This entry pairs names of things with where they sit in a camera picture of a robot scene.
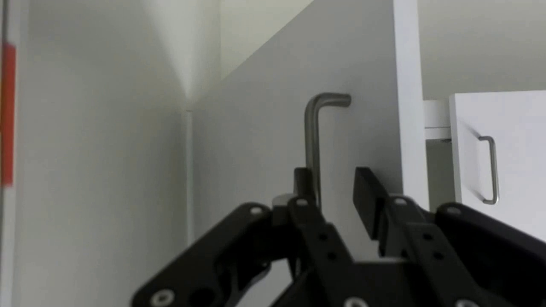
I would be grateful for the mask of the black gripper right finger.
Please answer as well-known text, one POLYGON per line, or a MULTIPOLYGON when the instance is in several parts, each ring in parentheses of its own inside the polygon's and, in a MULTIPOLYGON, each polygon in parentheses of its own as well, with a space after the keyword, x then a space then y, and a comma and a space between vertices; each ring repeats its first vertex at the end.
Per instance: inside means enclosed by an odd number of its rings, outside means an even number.
POLYGON ((545 307, 546 244, 463 203, 431 213, 390 194, 369 167, 354 179, 354 204, 381 257, 402 257, 441 307, 545 307))

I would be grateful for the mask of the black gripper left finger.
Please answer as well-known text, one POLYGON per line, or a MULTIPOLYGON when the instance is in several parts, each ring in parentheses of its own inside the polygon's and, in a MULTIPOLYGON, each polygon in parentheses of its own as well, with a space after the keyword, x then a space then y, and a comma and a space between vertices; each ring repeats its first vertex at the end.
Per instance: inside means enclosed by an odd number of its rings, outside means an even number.
POLYGON ((274 307, 345 307, 364 298, 337 228, 315 204, 313 174, 294 170, 296 192, 269 208, 245 203, 134 295, 130 307, 236 307, 276 261, 293 283, 274 307))

